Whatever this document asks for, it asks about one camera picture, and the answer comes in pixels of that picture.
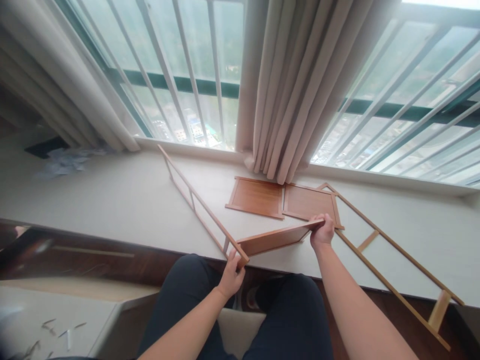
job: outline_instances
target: wooden floor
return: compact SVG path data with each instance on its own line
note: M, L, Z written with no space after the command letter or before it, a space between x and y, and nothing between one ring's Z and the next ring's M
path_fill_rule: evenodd
M8 251L0 252L1 280L84 276L161 286L172 265L182 256L179 253L145 246L34 229L27 231L15 246L7 249ZM219 270L224 265L224 262L219 260L208 261ZM278 275L278 272L247 266L244 286L249 289L272 275ZM315 282L325 302L334 357L338 360L348 359L323 283L321 280ZM421 360L468 359L448 317L443 321L439 333L450 344L450 352L444 349L394 295L371 289L365 289L365 292L392 321ZM425 319L429 318L434 306L433 301L410 297L407 297L407 300Z

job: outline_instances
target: knee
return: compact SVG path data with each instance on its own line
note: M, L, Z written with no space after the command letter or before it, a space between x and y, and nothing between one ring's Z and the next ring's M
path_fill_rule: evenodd
M179 258L175 264L173 265L174 268L182 268L182 269L198 269L203 268L206 265L205 259L198 256L197 254L187 254Z
M286 275L286 285L294 288L297 292L308 292L308 293L318 293L320 295L320 290L317 284L308 276L303 274L289 274Z

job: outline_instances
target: leg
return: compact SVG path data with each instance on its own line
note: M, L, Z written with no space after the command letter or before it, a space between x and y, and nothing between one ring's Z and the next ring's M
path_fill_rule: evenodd
M333 359L324 301L302 274L266 281L256 294L266 318L244 359Z
M198 255L190 254L178 259L158 294L138 356L197 306L219 284L221 278L222 274L212 269ZM217 322L198 359L228 359Z

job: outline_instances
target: curtain fold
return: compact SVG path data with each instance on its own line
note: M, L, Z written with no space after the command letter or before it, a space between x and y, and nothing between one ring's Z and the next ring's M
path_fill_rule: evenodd
M255 14L265 24L262 52L242 65L236 146L249 170L283 184L308 166L396 2L278 0L264 18ZM255 75L256 96L242 96Z
M42 1L1 4L0 81L22 94L72 147L137 151L96 74Z

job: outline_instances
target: wooden rail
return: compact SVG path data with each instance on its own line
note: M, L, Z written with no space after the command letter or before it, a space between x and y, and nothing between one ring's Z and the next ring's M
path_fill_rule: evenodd
M200 197L200 195L195 191L195 189L192 187L192 185L190 185L190 183L188 182L188 180L185 178L185 176L180 172L180 170L177 168L177 166L173 163L172 159L170 158L170 156L165 152L165 150L162 148L161 145L158 145L158 148L160 149L160 151L162 152L163 154L163 157L165 159L165 164L166 164L166 167L168 169L168 172L170 174L170 179L172 180L172 182L175 184L176 188L178 189L178 191L180 192L180 194L183 196L183 198L185 199L185 201L188 203L188 205L190 205L191 209L193 210L193 212L195 213L196 217L198 218L198 220L200 220L201 224L203 225L203 227L205 228L205 230L208 232L208 234L211 236L211 238L215 241L216 245L218 246L218 248L220 249L220 251L222 252L222 254L225 256L225 258L228 258L228 255L227 255L227 248L228 248L228 243L227 242L230 242L230 244L235 248L235 250L237 251L237 253L240 255L241 259L240 261L238 262L238 268L241 269L243 268L249 261L249 257L247 256L247 254L242 250L242 248L240 247L240 245L234 240L234 238L230 235L230 233L227 231L227 229L222 225L222 223L219 221L219 219L214 215L214 213L210 210L210 208L207 206L207 204L205 203L205 201L203 201L203 199ZM188 188L188 192L189 192L189 195L190 196L187 196L187 194L180 188L179 184L175 181L173 175L172 175L172 169L175 170L175 172L178 174L178 176L183 180L183 182L185 183L186 187ZM207 214L211 217L211 219L215 222L215 224L220 228L221 232L225 235L225 246L222 246L219 242L219 240L215 237L215 235L213 234L213 232L210 230L210 228L207 226L207 224L205 223L205 221L200 217L199 213L197 212L196 210L196 207L195 207L195 202L194 202L194 197L198 200L198 202L201 204L201 206L205 209L205 211L207 212Z
M359 246L355 247L349 239L339 230L335 229L335 233L348 245L348 247L363 261L363 263L371 270L371 272L411 311L411 313L430 331L436 339L450 351L450 345L439 335L438 331L442 320L444 319L447 307L450 303L450 299L454 299L458 304L465 305L460 298L453 293L448 287L446 287L440 280L424 268L417 260L415 260L408 252L400 247L395 241L392 240L385 232L383 232L377 225L375 225L368 217L366 217L360 210L353 206L346 198L344 198L338 191L336 191L327 182L318 187L322 190L328 188L339 197L347 206L349 206L358 216L360 216L367 224L369 224L374 230L371 235ZM422 273L424 273L430 280L432 280L439 288L441 288L440 296L433 308L430 315L430 319L426 321L410 303L390 284L387 279L368 261L368 259L362 254L362 251L378 236L382 236L387 240L397 251L399 251L404 257L406 257L413 265L415 265Z

